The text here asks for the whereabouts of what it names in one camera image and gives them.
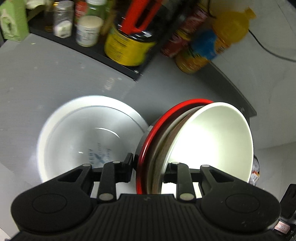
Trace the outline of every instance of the plastic bottle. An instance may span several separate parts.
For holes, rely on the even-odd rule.
[[[88,9],[86,15],[97,16],[106,19],[106,0],[86,0]]]
[[[211,30],[201,34],[176,56],[177,66],[188,74],[198,71],[232,43],[243,39],[249,30],[249,20],[255,17],[250,8],[243,13],[222,13]]]

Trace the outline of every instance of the red handle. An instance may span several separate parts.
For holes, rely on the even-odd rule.
[[[136,27],[136,23],[145,10],[149,0],[133,0],[127,13],[125,19],[122,21],[121,30],[125,34],[135,34],[140,33],[147,28],[149,23],[152,21],[153,17],[161,7],[162,0],[156,0],[151,10],[144,19],[140,27]]]

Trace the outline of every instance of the red container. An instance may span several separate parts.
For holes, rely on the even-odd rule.
[[[185,19],[179,29],[186,34],[193,34],[197,28],[205,22],[208,16],[205,10],[196,5],[193,12]]]
[[[161,53],[166,56],[173,58],[179,53],[185,46],[187,46],[190,38],[182,33],[181,31],[177,30],[170,40],[162,47]]]

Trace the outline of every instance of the glass jar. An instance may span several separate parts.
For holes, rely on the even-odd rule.
[[[74,2],[60,1],[54,9],[54,35],[60,38],[71,36],[74,16]]]
[[[88,10],[86,15],[97,16],[103,20],[106,18],[106,0],[86,0]]]
[[[45,0],[44,8],[44,22],[45,22],[45,31],[52,32],[53,21],[54,21],[54,8],[58,5],[59,2],[55,0]]]

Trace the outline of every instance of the spice rack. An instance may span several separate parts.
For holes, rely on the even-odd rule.
[[[76,27],[72,29],[72,35],[68,38],[62,39],[53,35],[53,33],[48,33],[44,30],[45,22],[43,20],[43,13],[39,13],[33,19],[28,22],[29,30],[31,33],[44,37],[46,39],[52,40],[66,47],[74,49],[86,56],[89,56],[109,67],[127,75],[133,80],[137,80],[152,60],[152,58],[160,51],[162,45],[171,37],[175,30],[179,27],[181,22],[188,15],[192,7],[195,5],[195,0],[183,0],[181,6],[173,14],[172,20],[167,23],[164,28],[163,34],[161,34],[161,39],[158,40],[157,44],[147,53],[147,57],[143,64],[135,67],[127,67],[116,63],[111,60],[104,52],[104,42],[105,38],[99,38],[99,42],[93,47],[82,47],[76,43]]]

